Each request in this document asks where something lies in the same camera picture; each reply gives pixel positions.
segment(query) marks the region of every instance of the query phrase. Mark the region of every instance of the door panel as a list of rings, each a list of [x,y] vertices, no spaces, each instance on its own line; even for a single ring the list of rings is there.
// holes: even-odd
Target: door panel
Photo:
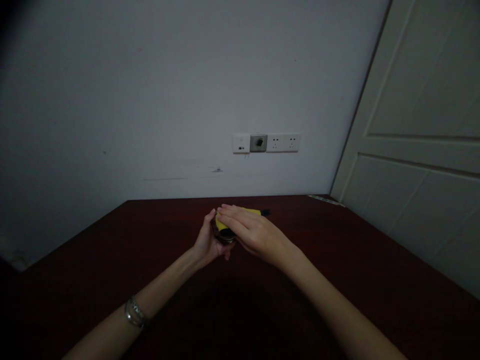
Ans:
[[[331,195],[480,298],[480,4],[393,1]]]

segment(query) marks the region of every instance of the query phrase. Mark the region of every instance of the silver bracelet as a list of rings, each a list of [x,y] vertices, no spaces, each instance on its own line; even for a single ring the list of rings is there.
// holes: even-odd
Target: silver bracelet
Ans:
[[[135,314],[140,321],[136,321],[132,317],[132,314],[130,314],[130,308],[135,311]],[[144,315],[144,313],[140,310],[139,305],[135,301],[135,295],[128,299],[128,301],[125,303],[125,317],[130,324],[140,329],[143,329],[145,325],[150,323],[150,319]]]

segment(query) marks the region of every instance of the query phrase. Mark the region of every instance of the electrical outlet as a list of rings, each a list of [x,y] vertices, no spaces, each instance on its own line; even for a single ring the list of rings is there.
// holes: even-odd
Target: electrical outlet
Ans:
[[[250,134],[233,134],[231,136],[231,150],[234,154],[250,152]]]
[[[300,150],[300,139],[302,135],[299,133],[289,133],[283,135],[283,151],[288,153],[297,153]]]
[[[284,134],[268,134],[266,137],[266,152],[281,153],[284,151]]]

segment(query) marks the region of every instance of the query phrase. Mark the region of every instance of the switch plate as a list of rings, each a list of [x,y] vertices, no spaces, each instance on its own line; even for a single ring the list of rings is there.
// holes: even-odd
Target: switch plate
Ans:
[[[267,135],[250,135],[250,152],[264,153],[267,150]]]
[[[250,134],[233,134],[231,136],[231,150],[234,154],[250,152]]]
[[[284,134],[272,133],[266,137],[266,152],[281,153],[284,150]]]
[[[297,153],[300,150],[300,139],[302,135],[295,133],[288,133],[283,135],[283,151],[287,153]]]

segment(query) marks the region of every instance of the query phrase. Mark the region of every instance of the wooden table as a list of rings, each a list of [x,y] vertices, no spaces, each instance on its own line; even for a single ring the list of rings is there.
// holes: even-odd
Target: wooden table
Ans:
[[[410,359],[480,354],[480,302],[350,210],[306,195],[127,201],[7,286],[30,359],[58,359],[195,241],[222,203],[270,220]],[[344,359],[279,271],[236,246],[194,275],[126,359]]]

